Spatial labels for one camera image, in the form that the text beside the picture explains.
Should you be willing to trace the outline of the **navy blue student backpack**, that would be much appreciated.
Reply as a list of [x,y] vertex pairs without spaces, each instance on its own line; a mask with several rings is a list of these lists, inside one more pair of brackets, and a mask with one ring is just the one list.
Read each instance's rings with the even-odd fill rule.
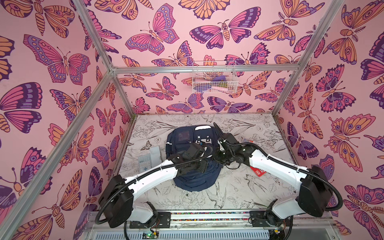
[[[218,145],[218,134],[209,125],[187,126],[173,130],[167,137],[166,157],[179,154],[182,160],[177,163],[187,162],[199,158],[191,148],[197,144],[202,150],[204,144],[211,146],[215,151]],[[175,185],[185,191],[200,192],[215,184],[223,165],[216,162],[213,157],[196,161],[177,167],[178,173],[174,178]]]

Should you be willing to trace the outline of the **white rectangular eraser case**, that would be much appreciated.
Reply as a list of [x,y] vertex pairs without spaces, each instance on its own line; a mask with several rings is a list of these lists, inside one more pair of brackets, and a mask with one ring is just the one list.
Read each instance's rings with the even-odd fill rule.
[[150,148],[150,157],[152,167],[156,167],[162,163],[161,150],[159,146]]

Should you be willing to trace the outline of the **grey pocket calculator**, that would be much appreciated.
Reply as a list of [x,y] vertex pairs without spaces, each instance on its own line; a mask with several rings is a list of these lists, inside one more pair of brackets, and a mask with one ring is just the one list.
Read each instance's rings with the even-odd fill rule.
[[146,172],[152,168],[152,159],[150,154],[142,155],[138,157],[139,173]]

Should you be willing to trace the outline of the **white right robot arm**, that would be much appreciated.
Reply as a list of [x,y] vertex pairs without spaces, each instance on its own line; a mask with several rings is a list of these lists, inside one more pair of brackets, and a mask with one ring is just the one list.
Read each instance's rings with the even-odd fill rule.
[[327,180],[321,168],[309,169],[283,161],[254,143],[240,143],[232,134],[225,134],[217,124],[214,127],[219,135],[219,148],[215,156],[217,162],[224,165],[236,162],[263,170],[296,190],[295,195],[272,201],[265,209],[263,219],[277,222],[302,214],[320,218],[324,212],[342,208],[342,195]]

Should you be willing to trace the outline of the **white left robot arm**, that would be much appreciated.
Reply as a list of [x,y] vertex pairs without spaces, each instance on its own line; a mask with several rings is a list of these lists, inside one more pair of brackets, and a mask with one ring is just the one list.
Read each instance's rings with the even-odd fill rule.
[[100,209],[95,224],[108,223],[110,228],[116,228],[129,221],[150,228],[157,222],[158,211],[153,204],[141,203],[137,199],[163,182],[197,170],[199,164],[210,158],[213,152],[211,144],[192,143],[187,151],[170,155],[160,165],[139,175],[113,177],[99,199]]

